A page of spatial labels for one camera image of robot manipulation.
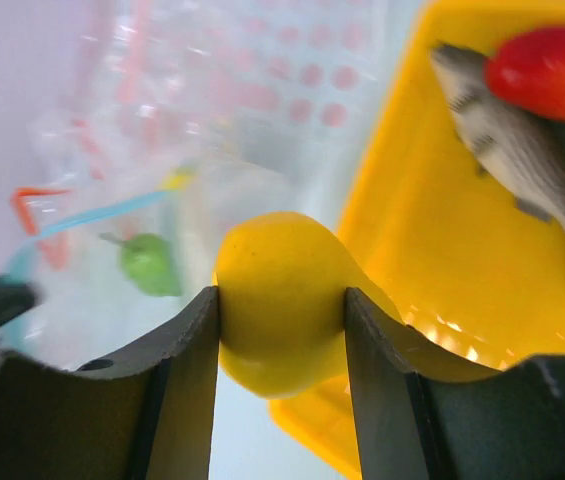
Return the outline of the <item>clear blue-zipper bag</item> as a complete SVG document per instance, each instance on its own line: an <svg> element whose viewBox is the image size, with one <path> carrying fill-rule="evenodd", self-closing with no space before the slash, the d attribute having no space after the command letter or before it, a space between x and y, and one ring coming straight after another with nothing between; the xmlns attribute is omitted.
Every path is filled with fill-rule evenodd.
<svg viewBox="0 0 565 480"><path fill-rule="evenodd" d="M297 210L333 226L347 184L345 165L308 99L271 112L254 101L208 117L201 132L141 148L138 164L34 203L41 226L13 257L7 276L28 281L39 300L0 333L4 347L74 370L165 323L211 279L228 230L254 216ZM171 244L183 294L153 297L122 273L119 247L156 234Z"/></svg>

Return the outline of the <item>yellow toy pear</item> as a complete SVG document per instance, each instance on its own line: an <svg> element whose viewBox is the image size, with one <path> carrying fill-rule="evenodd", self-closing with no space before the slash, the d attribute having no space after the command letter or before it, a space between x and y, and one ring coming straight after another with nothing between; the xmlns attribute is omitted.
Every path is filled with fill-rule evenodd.
<svg viewBox="0 0 565 480"><path fill-rule="evenodd" d="M232 227L218 250L214 281L220 365L265 399L295 396L345 372L348 288L400 317L342 242L298 212L259 215Z"/></svg>

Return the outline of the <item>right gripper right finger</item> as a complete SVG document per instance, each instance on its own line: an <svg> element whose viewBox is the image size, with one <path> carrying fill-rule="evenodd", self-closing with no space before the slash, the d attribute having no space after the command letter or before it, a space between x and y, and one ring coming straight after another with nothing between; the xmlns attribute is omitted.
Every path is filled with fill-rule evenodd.
<svg viewBox="0 0 565 480"><path fill-rule="evenodd" d="M356 439L366 479L565 479L565 355L504 371L457 356L345 295Z"/></svg>

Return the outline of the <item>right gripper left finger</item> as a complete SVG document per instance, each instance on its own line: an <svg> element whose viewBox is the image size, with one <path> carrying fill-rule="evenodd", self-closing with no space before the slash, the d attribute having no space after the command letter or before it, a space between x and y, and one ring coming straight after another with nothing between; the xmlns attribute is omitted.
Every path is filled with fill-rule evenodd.
<svg viewBox="0 0 565 480"><path fill-rule="evenodd" d="M218 291L76 371L0 349L0 479L204 479Z"/></svg>

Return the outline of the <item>green toy cucumber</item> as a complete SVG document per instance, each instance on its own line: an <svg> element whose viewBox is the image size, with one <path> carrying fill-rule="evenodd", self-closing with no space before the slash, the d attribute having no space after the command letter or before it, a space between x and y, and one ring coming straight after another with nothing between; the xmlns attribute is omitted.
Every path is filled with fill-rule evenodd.
<svg viewBox="0 0 565 480"><path fill-rule="evenodd" d="M119 247L119 267L142 293L153 297L183 294L171 244L163 237L141 233L123 240L111 233L101 233L99 238Z"/></svg>

